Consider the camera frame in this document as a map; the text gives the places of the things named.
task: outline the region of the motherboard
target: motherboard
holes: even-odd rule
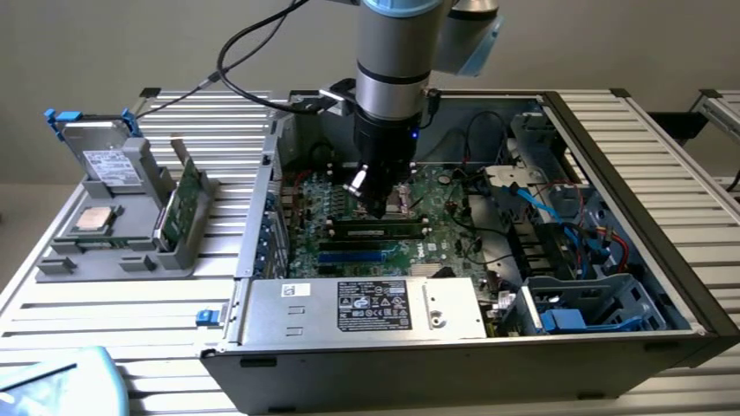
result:
[[[387,215],[376,219],[331,176],[313,172],[283,188],[292,259],[291,277],[465,276],[485,285],[483,255],[469,231],[445,211],[463,192],[453,169],[424,166],[397,185]]]

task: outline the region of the warning label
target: warning label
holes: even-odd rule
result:
[[[336,326],[343,332],[412,328],[405,281],[339,282]]]
[[[139,175],[120,150],[85,150],[84,157],[107,186],[139,185]]]

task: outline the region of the white wall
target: white wall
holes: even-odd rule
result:
[[[81,171],[44,125],[44,109],[111,113],[141,87],[191,88],[213,70],[229,35],[287,3],[4,0],[0,181],[76,181]],[[507,22],[483,75],[437,76],[437,85],[621,87],[643,107],[673,110],[688,108],[697,88],[740,88],[737,0],[500,0],[500,8]],[[235,80],[292,89],[353,76],[355,11],[311,2]],[[740,146],[707,143],[695,152],[729,174]]]

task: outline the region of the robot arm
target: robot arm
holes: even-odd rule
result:
[[[361,0],[353,133],[361,161],[344,188],[379,218],[411,172],[431,71],[477,75],[497,11],[495,0]]]

